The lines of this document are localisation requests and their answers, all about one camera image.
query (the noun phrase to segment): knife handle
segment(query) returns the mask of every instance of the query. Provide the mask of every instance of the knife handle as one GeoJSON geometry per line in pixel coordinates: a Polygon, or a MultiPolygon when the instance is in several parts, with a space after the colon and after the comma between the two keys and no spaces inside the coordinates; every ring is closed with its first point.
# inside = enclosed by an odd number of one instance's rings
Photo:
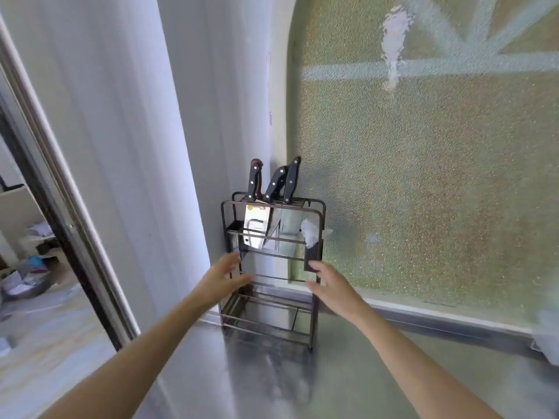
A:
{"type": "Polygon", "coordinates": [[[252,159],[250,162],[250,172],[248,177],[247,198],[250,201],[262,199],[262,160],[252,159]]]}
{"type": "Polygon", "coordinates": [[[268,185],[268,189],[264,193],[264,198],[262,199],[265,202],[272,202],[280,190],[285,185],[285,178],[287,176],[287,166],[280,166],[272,175],[272,180],[268,185]]]}
{"type": "Polygon", "coordinates": [[[283,201],[286,204],[291,204],[293,193],[297,188],[297,179],[299,177],[299,165],[301,164],[301,157],[297,156],[293,159],[289,166],[289,172],[285,181],[285,191],[283,192],[283,201]]]}

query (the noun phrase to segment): person's left arm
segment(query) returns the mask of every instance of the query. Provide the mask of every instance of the person's left arm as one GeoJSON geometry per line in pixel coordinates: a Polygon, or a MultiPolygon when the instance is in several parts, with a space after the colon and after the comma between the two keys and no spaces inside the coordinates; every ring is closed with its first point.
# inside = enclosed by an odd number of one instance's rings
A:
{"type": "Polygon", "coordinates": [[[160,322],[66,393],[41,418],[131,418],[192,324],[252,279],[251,275],[225,277],[239,261],[238,253],[223,256],[160,322]]]}

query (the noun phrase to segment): metal rack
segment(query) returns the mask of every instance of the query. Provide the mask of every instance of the metal rack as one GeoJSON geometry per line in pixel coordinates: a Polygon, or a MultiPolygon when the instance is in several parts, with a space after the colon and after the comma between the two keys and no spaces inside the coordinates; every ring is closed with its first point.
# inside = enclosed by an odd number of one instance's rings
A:
{"type": "MultiPolygon", "coordinates": [[[[289,259],[304,262],[304,270],[315,272],[309,266],[309,260],[322,260],[323,238],[322,232],[324,230],[324,220],[326,216],[326,204],[322,200],[314,198],[292,198],[291,204],[286,204],[283,201],[266,203],[266,206],[273,209],[289,209],[299,212],[306,212],[318,215],[319,218],[319,240],[311,248],[305,246],[305,256],[303,258],[296,256],[284,256],[276,253],[267,253],[262,250],[254,249],[244,243],[243,237],[250,238],[264,238],[272,241],[290,242],[293,244],[305,245],[304,240],[301,239],[287,239],[281,237],[267,236],[262,232],[262,236],[255,235],[254,230],[244,228],[244,221],[239,219],[237,212],[238,206],[241,206],[243,211],[248,205],[255,205],[252,200],[247,199],[247,193],[237,191],[233,193],[231,200],[225,200],[221,203],[221,219],[223,222],[223,233],[227,244],[227,252],[232,253],[239,251],[241,253],[241,264],[239,265],[240,273],[243,271],[243,260],[248,253],[254,255],[271,256],[281,259],[289,259]],[[311,208],[312,203],[320,204],[320,210],[311,208]],[[226,209],[231,209],[233,221],[227,224],[226,209]]],[[[270,276],[263,274],[254,274],[266,279],[276,279],[286,281],[288,278],[279,276],[270,276]]],[[[315,275],[316,282],[320,282],[320,278],[315,275]]],[[[252,333],[255,335],[266,336],[278,340],[292,342],[294,344],[304,345],[312,350],[314,343],[316,326],[318,323],[318,307],[319,299],[317,296],[312,295],[311,302],[308,301],[308,296],[301,297],[297,292],[288,290],[286,288],[275,287],[274,285],[264,283],[251,283],[245,287],[237,290],[229,298],[224,306],[220,306],[221,323],[223,326],[236,329],[243,332],[252,333]],[[288,316],[290,324],[286,326],[279,326],[277,324],[265,323],[257,318],[251,317],[250,310],[264,309],[270,310],[272,316],[288,316]]]]}

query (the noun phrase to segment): person's right arm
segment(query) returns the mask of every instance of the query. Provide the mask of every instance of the person's right arm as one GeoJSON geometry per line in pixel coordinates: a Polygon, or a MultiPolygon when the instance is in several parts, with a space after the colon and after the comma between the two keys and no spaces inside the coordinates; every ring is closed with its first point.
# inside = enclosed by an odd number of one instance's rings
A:
{"type": "Polygon", "coordinates": [[[326,286],[311,281],[307,286],[369,339],[422,419],[501,417],[376,313],[337,270],[309,264],[326,286]]]}

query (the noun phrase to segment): green textured wall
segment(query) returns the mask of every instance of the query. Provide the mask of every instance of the green textured wall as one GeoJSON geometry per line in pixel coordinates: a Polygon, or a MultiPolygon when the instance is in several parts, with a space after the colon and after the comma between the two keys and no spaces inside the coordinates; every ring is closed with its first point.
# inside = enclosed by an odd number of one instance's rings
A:
{"type": "MultiPolygon", "coordinates": [[[[432,1],[466,39],[478,0],[432,1]]],[[[489,38],[527,3],[497,0],[489,38]]],[[[301,78],[382,62],[382,23],[400,5],[297,2],[288,146],[303,157],[299,193],[328,206],[325,260],[359,287],[532,318],[559,267],[559,72],[427,73],[394,91],[380,77],[301,78]]],[[[402,59],[444,57],[419,19],[402,59]]],[[[555,52],[558,31],[554,7],[500,54],[555,52]]]]}

